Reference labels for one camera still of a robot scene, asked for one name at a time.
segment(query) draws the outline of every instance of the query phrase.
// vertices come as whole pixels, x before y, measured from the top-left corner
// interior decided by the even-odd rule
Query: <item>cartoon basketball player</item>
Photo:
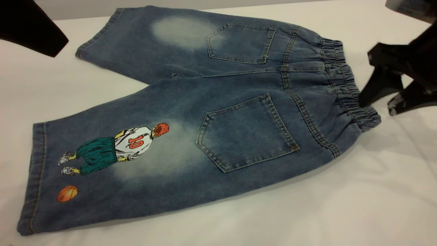
[[[149,149],[156,137],[168,132],[165,123],[157,124],[153,130],[147,127],[134,127],[119,132],[115,137],[95,138],[81,145],[74,155],[64,153],[58,166],[83,157],[85,163],[79,168],[64,167],[65,175],[88,175],[111,166],[116,162],[131,161]]]

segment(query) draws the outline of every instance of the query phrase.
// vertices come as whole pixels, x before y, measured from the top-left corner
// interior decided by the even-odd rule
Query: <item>sneaker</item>
[[[71,176],[77,175],[78,173],[71,171],[73,168],[74,167],[64,167],[61,170],[61,174],[71,175]]]
[[[61,156],[61,159],[60,159],[59,162],[58,162],[58,166],[60,166],[61,164],[64,164],[64,163],[70,161],[70,159],[69,159],[70,157],[71,157],[70,151],[65,152],[65,153]]]

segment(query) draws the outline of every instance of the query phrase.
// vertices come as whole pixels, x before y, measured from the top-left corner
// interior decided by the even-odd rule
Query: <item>white table surface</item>
[[[429,24],[385,0],[333,0],[212,10],[304,26],[344,42],[357,85],[377,42],[406,44]],[[108,18],[56,21],[70,42],[56,58],[0,40],[0,246],[437,245],[437,108],[390,117],[326,166],[241,196],[179,212],[22,237],[32,123],[53,120],[146,86],[75,58]]]

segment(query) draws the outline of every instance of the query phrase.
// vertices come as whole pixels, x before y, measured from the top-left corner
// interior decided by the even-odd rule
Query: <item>basketball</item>
[[[79,190],[76,186],[69,185],[62,189],[58,194],[58,202],[66,202],[73,199]]]

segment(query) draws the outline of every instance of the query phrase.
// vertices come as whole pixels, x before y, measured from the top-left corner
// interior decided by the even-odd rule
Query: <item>orange hair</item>
[[[153,132],[155,133],[155,136],[161,136],[162,134],[167,133],[169,130],[168,125],[165,123],[159,123],[156,125],[156,127],[153,129]]]

